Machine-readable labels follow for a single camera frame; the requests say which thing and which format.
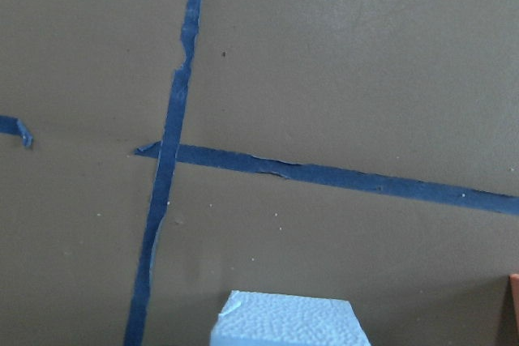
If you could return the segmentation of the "light blue foam block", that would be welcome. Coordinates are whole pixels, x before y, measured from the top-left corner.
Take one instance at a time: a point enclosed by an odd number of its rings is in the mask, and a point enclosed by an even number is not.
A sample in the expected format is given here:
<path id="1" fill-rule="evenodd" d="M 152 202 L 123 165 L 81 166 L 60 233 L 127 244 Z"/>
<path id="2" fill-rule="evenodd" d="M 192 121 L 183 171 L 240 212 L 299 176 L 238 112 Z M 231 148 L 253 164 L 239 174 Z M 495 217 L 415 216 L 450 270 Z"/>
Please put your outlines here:
<path id="1" fill-rule="evenodd" d="M 348 301 L 233 290 L 211 345 L 368 345 Z"/>

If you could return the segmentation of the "orange foam block right side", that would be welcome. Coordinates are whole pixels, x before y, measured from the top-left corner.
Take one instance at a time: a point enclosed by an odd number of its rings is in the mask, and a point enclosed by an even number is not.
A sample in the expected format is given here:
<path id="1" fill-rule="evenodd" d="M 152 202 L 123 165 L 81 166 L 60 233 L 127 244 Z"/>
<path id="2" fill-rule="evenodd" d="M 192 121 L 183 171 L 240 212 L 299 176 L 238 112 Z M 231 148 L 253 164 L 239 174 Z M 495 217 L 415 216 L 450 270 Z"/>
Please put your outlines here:
<path id="1" fill-rule="evenodd" d="M 511 288 L 513 301 L 513 313 L 516 324 L 516 330 L 519 332 L 519 274 L 513 273 L 508 278 Z"/>

